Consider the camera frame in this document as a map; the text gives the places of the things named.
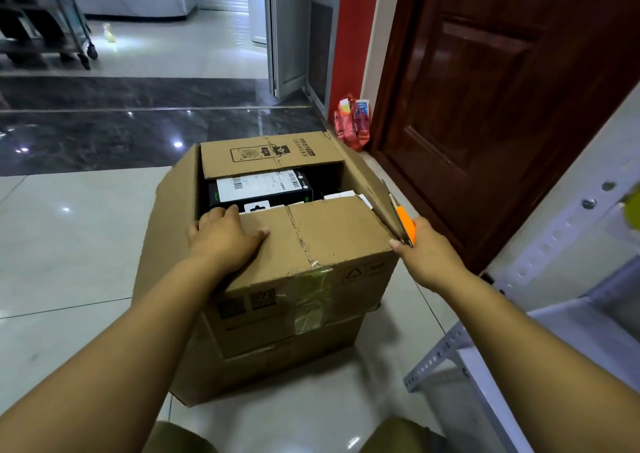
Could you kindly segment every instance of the snack package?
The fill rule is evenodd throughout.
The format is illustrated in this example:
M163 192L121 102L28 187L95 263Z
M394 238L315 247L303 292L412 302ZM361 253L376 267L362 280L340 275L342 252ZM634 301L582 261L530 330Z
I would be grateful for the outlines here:
M369 101L356 101L351 94L338 102L338 110L333 113L335 134L347 146L362 151L369 142Z

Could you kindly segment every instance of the open cardboard box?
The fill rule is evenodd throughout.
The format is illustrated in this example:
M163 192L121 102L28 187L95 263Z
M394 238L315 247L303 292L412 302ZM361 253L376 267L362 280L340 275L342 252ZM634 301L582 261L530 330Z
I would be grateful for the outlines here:
M271 235L198 320L171 388L188 406L352 345L396 266L388 240L403 228L388 190L342 142L321 132L216 141L193 146L158 186L133 301L188 255L207 180L285 168L363 194L373 210L344 197L241 215L245 231Z

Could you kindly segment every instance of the hand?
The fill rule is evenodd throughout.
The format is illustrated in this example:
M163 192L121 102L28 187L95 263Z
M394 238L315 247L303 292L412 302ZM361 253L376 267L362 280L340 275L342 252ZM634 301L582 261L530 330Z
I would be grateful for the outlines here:
M191 257L211 262L212 266L224 274L238 271L253 255L269 229L261 229L245 234L240 225L237 205L227 211L216 207L204 214L199 222L189 228Z
M419 216L414 223L416 233L413 247L395 239L391 239L389 245L400 255L409 274L420 286L443 294L469 271L447 238L433 230L426 218Z

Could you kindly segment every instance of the gray marble tile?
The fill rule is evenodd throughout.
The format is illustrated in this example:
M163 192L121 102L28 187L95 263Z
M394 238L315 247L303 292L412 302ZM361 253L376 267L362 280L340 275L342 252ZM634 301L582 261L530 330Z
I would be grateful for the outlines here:
M0 114L0 176L169 166L194 143L322 130L311 108Z
M0 77L0 109L310 106L298 91L278 102L267 79Z

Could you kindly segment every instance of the brown door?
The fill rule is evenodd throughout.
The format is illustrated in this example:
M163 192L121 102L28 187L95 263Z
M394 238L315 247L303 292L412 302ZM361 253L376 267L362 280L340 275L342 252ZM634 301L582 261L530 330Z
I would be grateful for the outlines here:
M474 271L637 82L639 8L398 0L373 153Z

